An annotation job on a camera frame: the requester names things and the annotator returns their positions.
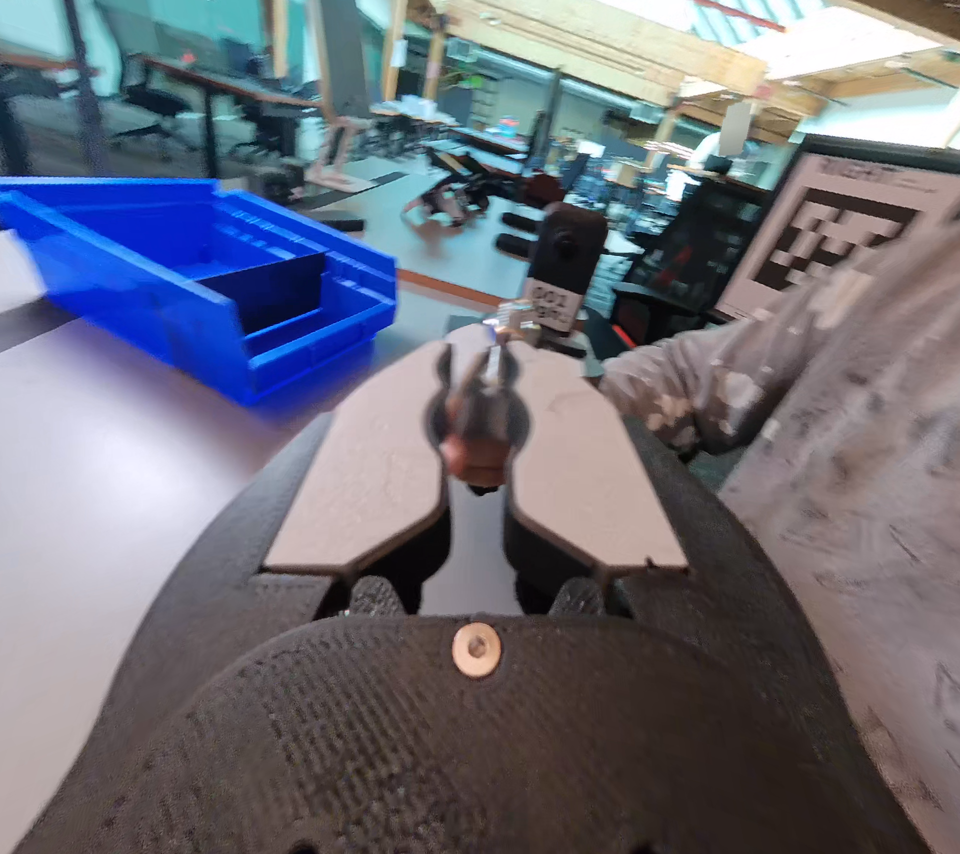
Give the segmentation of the person's grey speckled sweatshirt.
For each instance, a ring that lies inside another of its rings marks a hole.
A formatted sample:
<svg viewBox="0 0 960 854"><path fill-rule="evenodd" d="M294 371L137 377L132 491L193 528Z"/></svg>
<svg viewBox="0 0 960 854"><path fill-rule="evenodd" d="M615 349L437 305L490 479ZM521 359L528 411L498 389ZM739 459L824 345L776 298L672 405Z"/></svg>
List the person's grey speckled sweatshirt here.
<svg viewBox="0 0 960 854"><path fill-rule="evenodd" d="M723 489L800 600L870 756L958 852L958 224L714 331Z"/></svg>

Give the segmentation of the blue plastic bin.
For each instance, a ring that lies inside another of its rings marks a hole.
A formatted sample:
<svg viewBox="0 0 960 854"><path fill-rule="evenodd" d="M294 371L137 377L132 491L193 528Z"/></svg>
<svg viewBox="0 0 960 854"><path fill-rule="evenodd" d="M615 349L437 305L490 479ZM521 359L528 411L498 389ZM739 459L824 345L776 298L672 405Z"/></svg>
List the blue plastic bin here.
<svg viewBox="0 0 960 854"><path fill-rule="evenodd" d="M1 202L49 300L243 406L329 378L395 320L393 257L216 180L4 177ZM320 308L258 333L198 283L320 252Z"/></svg>

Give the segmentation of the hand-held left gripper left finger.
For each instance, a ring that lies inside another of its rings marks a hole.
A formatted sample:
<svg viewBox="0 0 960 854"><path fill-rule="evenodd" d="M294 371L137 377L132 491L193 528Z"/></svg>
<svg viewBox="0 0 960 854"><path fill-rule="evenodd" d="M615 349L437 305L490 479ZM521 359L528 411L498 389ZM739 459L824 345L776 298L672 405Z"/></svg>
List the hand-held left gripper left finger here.
<svg viewBox="0 0 960 854"><path fill-rule="evenodd" d="M433 341L338 405L265 555L266 571L359 576L440 519L446 483L429 430L449 368L450 344Z"/></svg>

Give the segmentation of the person's right hand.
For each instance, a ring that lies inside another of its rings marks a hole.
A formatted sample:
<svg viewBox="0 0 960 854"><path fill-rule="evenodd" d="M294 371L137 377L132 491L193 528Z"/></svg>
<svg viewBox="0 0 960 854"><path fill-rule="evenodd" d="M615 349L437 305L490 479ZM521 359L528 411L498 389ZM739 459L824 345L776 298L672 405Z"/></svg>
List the person's right hand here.
<svg viewBox="0 0 960 854"><path fill-rule="evenodd" d="M505 483L505 468L510 446L490 437L462 438L449 434L439 445L448 475L472 488L500 488Z"/></svg>

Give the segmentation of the patterned marker board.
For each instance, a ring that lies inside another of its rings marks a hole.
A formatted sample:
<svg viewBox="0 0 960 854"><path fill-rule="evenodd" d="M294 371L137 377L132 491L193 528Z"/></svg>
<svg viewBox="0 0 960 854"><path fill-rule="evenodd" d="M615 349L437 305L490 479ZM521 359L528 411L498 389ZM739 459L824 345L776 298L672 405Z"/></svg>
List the patterned marker board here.
<svg viewBox="0 0 960 854"><path fill-rule="evenodd" d="M805 135L711 313L763 317L798 285L948 224L958 208L955 149Z"/></svg>

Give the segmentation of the grey angled stand post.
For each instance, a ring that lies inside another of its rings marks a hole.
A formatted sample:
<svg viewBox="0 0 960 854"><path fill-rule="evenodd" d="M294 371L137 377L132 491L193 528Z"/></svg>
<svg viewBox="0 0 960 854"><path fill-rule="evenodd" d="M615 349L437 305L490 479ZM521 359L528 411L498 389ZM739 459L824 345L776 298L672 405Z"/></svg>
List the grey angled stand post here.
<svg viewBox="0 0 960 854"><path fill-rule="evenodd" d="M347 197L372 182L346 171L354 138L371 123L361 16L356 0L315 0L318 66L326 132L318 157L306 172L308 183Z"/></svg>

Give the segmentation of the person's right forearm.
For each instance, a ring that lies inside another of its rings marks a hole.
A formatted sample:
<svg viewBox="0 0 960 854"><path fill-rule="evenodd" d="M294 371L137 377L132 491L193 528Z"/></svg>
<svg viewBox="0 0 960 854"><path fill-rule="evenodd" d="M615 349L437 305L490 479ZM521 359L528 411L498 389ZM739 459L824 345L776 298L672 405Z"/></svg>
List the person's right forearm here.
<svg viewBox="0 0 960 854"><path fill-rule="evenodd" d="M604 362L598 390L674 451L724 453L757 436L874 283L842 270L760 316L631 349Z"/></svg>

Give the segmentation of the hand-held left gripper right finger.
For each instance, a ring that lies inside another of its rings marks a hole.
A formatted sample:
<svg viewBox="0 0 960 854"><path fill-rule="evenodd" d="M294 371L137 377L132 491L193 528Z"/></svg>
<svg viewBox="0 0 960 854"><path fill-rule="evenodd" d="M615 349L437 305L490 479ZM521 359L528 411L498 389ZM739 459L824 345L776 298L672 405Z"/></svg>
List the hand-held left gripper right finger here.
<svg viewBox="0 0 960 854"><path fill-rule="evenodd" d="M507 467L507 506L519 529L523 577L558 577L576 564L594 577L690 562L614 406L569 356L510 344L520 435Z"/></svg>

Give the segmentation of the black bin divider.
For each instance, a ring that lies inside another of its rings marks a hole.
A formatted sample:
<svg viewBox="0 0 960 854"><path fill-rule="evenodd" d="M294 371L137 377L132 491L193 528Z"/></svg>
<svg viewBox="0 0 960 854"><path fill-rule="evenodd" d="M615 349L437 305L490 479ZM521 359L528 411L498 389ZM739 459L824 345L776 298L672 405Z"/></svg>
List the black bin divider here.
<svg viewBox="0 0 960 854"><path fill-rule="evenodd" d="M224 272L198 284L230 300L244 335L294 320L321 308L323 252Z"/></svg>

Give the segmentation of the black office chair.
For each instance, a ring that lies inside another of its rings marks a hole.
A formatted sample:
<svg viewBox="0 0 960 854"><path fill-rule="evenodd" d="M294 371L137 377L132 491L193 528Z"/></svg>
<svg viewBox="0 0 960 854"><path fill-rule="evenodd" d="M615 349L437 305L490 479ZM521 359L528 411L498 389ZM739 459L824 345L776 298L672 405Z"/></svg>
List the black office chair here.
<svg viewBox="0 0 960 854"><path fill-rule="evenodd" d="M756 236L769 192L703 178L616 284L608 321L627 347L703 328Z"/></svg>
<svg viewBox="0 0 960 854"><path fill-rule="evenodd" d="M180 116L190 112L190 103L172 92L153 87L151 68L138 55L121 52L120 64L121 101L146 111L155 117L155 121L150 125L117 132L111 137L110 144L119 148L125 141L156 137L163 149L167 142L171 142L181 145L187 152L197 152L197 145L181 131L178 122Z"/></svg>

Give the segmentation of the silver hex bolt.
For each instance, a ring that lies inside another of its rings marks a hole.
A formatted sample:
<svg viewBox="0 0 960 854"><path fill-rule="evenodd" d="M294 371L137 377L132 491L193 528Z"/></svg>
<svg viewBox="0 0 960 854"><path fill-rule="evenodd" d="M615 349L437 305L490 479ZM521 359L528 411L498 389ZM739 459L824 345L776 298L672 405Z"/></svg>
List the silver hex bolt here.
<svg viewBox="0 0 960 854"><path fill-rule="evenodd" d="M448 425L465 442L509 440L511 389L518 365L513 344L538 347L542 331L532 304L513 300L496 313L451 330L450 403Z"/></svg>

